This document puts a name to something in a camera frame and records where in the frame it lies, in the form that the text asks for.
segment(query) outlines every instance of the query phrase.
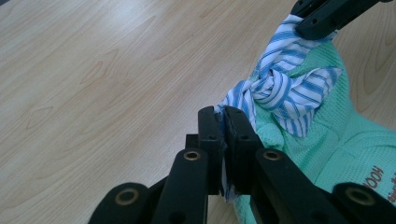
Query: fabric fold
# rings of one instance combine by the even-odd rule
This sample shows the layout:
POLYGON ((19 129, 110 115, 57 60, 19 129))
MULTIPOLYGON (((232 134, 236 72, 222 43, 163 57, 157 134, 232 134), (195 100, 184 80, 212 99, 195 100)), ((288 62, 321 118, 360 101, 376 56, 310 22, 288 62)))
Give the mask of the fabric fold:
POLYGON ((239 82, 216 106, 221 113, 225 105, 242 109, 255 129, 254 102, 273 113, 277 123, 298 137, 306 137, 315 110, 332 90, 342 69, 314 68, 306 74, 288 77, 310 50, 327 43, 335 33, 320 40, 304 40, 295 32, 302 19, 289 15, 278 27, 267 49, 260 57, 250 79, 239 82))
MULTIPOLYGON (((255 103, 256 133, 262 143, 285 152, 308 179, 328 192, 339 183, 366 185, 396 206, 394 197, 396 132, 359 115, 350 100, 348 74, 332 43, 310 51, 304 62, 288 72, 295 77, 315 67, 343 68, 326 100, 316 110, 305 138, 287 133, 277 125, 269 111, 255 103), (381 172, 381 181, 371 174, 381 172)), ((250 208, 250 196, 234 202, 240 223, 256 223, 250 208)))

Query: mint green fabric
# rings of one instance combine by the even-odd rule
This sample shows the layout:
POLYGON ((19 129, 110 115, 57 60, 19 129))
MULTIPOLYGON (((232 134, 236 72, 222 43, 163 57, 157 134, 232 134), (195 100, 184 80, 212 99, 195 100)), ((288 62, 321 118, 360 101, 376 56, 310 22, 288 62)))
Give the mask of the mint green fabric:
MULTIPOLYGON (((266 147, 287 153, 316 186, 331 192, 342 182, 365 184, 396 205, 396 132, 355 111, 347 73, 333 44, 313 49, 288 76, 325 66, 342 67, 344 73, 314 116, 307 137, 286 133, 258 105, 256 133, 266 147)), ((239 197, 234 207, 240 223, 255 223, 249 196, 239 197)))

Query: black clamp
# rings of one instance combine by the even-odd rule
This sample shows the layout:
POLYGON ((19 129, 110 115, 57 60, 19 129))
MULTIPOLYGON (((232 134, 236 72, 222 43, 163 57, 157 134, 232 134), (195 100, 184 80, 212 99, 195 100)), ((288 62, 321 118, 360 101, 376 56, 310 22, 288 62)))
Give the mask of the black clamp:
POLYGON ((208 195, 228 184, 251 195, 258 223, 393 223, 396 208, 364 186, 343 183, 332 193, 314 186, 283 152, 265 148, 244 112, 213 106, 198 113, 198 134, 187 134, 170 174, 151 188, 126 183, 112 189, 90 224, 206 223, 208 195))
POLYGON ((292 15, 304 18, 296 31, 307 40, 326 37, 340 30, 378 2, 392 0, 300 0, 291 10, 292 15))

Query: wooden table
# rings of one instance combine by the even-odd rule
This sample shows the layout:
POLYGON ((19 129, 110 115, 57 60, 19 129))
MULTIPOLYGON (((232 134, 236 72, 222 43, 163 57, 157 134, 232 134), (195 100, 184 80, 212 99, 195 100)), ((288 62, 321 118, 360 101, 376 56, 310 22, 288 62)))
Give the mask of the wooden table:
MULTIPOLYGON (((287 0, 22 1, 0 6, 0 223, 87 223, 151 186, 197 112, 252 71, 287 0)), ((356 108, 396 130, 396 2, 334 40, 356 108)), ((208 223, 237 222, 210 197, 208 223)))

